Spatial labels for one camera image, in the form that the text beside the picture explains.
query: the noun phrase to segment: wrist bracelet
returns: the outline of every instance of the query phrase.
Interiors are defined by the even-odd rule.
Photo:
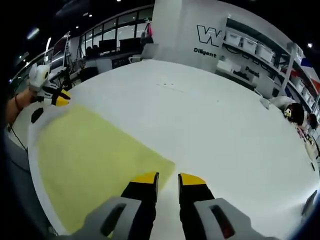
[[[18,94],[16,94],[16,95],[14,96],[14,101],[15,101],[16,108],[18,109],[19,112],[21,112],[24,108],[23,108],[23,107],[21,108],[21,107],[19,106],[18,101],[17,101],[17,96],[18,96]]]

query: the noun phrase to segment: computer monitor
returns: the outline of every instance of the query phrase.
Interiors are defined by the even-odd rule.
[[[142,51],[141,38],[128,38],[120,40],[120,51],[121,52],[137,52]]]
[[[63,68],[65,65],[67,43],[70,32],[67,32],[53,47],[50,71]]]
[[[111,52],[117,49],[117,41],[115,39],[99,41],[99,52]]]

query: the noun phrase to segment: window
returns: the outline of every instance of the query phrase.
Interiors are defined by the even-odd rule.
[[[146,23],[140,23],[136,26],[136,37],[141,38],[141,34],[146,29],[147,24]]]
[[[81,55],[83,57],[86,55],[85,36],[81,37]]]
[[[103,26],[103,31],[108,31],[111,28],[114,28],[116,26],[116,19],[112,19],[108,22],[106,22]]]
[[[132,12],[132,13],[120,16],[119,20],[118,20],[118,24],[121,25],[121,24],[130,23],[132,21],[136,21],[137,20],[137,13],[138,12]]]
[[[120,40],[131,39],[135,37],[135,26],[123,26],[118,28],[116,46],[120,47]]]
[[[102,40],[102,25],[93,30],[93,45],[99,47],[99,41]]]
[[[139,12],[139,19],[149,19],[152,20],[152,15],[154,13],[154,9],[153,8],[148,8],[148,9],[144,9],[141,10]]]
[[[112,29],[110,31],[107,31],[103,34],[103,40],[110,40],[110,39],[115,39],[116,35],[116,30]]]
[[[101,35],[101,32],[102,32],[102,25],[96,27],[96,28],[93,30],[93,36],[98,35],[98,34]]]
[[[93,44],[92,44],[92,31],[89,31],[85,35],[85,49],[87,49],[88,47],[92,48],[92,46],[93,46]]]

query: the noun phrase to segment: yellow towel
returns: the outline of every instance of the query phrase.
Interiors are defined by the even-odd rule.
[[[38,165],[51,204],[71,234],[85,217],[135,176],[159,172],[159,189],[175,164],[98,114],[74,105],[44,128],[37,142]]]

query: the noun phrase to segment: logo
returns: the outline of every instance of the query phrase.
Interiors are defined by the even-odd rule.
[[[194,48],[193,50],[195,53],[198,53],[198,54],[203,54],[204,56],[207,55],[207,56],[210,56],[210,57],[217,57],[217,55],[215,53],[211,53],[211,52],[208,52],[208,51],[204,51],[203,49],[199,49],[199,48]]]
[[[245,67],[245,70],[248,71],[249,73],[255,75],[256,77],[260,78],[260,75],[258,72],[251,70],[248,66]]]
[[[215,47],[219,47],[218,37],[222,30],[217,31],[214,27],[206,29],[205,26],[197,25],[199,42],[203,44],[210,44]]]

